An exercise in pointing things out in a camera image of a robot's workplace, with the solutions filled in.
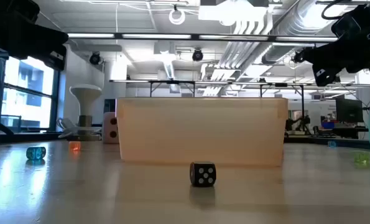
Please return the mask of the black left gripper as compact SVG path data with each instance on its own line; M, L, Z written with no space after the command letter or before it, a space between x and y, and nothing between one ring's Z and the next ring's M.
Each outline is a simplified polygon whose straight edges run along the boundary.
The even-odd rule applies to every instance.
M68 34L42 26L23 26L22 22L0 22L0 57L18 59L48 57L51 67L64 70L67 48L63 44Z

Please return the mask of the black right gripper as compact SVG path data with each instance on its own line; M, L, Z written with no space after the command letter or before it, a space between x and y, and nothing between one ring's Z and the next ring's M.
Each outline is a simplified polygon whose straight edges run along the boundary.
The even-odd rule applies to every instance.
M357 6L348 16L353 22L349 32L349 47L347 40L337 40L302 50L303 60L312 64L317 86L327 86L335 81L340 70L334 67L346 67L349 73L370 71L370 3ZM347 54L350 57L349 63L346 60Z

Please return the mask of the large pink foam die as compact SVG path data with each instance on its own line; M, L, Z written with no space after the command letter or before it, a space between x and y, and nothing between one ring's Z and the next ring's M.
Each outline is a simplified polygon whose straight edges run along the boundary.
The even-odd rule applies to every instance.
M118 122L115 112L103 116L102 140L105 144L119 144Z

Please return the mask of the small green translucent die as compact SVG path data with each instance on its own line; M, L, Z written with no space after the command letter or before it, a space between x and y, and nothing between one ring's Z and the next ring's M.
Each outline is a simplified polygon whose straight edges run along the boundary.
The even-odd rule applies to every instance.
M370 168L370 152L356 151L353 154L353 164L358 169Z

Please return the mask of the orange translucent plastic bin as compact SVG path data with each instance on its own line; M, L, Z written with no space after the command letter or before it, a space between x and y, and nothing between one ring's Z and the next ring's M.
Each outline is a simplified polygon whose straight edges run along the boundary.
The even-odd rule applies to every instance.
M288 105L285 98L121 98L121 157L280 167Z

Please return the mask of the small black die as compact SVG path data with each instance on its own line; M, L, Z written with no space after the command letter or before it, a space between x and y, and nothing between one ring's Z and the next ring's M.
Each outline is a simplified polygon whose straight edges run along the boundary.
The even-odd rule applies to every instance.
M213 187L216 176L216 166L212 162L192 162L190 164L190 182L194 187Z

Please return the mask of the large glass window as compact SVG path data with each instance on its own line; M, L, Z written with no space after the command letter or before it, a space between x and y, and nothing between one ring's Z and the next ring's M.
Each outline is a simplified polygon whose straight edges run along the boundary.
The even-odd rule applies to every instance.
M0 59L0 123L14 132L54 130L59 81L40 60Z

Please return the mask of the black computer monitor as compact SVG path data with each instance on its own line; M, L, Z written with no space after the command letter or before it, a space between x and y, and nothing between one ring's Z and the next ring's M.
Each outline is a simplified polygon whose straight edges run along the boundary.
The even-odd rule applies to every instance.
M363 105L359 100L336 99L336 118L339 122L363 122Z

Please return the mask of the white mushroom-shaped lamp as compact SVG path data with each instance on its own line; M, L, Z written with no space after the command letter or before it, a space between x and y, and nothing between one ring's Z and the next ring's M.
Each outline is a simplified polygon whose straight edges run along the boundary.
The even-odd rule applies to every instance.
M90 84L79 84L70 87L70 93L77 99L79 105L78 122L74 128L70 128L67 139L69 141L98 141L100 127L92 127L93 103L97 100L102 90L100 87Z

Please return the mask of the black overhead light bar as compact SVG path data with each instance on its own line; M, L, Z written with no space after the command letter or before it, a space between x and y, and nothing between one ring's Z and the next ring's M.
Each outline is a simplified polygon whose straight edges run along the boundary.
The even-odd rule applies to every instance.
M239 34L158 34L158 33L68 33L70 39L109 40L191 40L229 42L282 42L282 43L330 43L336 37L287 36L287 35L239 35Z

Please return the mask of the black aluminium table frame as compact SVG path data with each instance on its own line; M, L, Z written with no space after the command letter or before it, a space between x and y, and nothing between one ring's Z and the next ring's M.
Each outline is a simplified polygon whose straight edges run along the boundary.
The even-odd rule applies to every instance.
M0 123L0 144L20 142L42 142L58 139L58 133L14 133L7 126ZM284 143L320 144L330 146L334 142L337 147L350 147L370 150L368 140L341 139L341 138L318 138L311 136L289 136L284 138Z

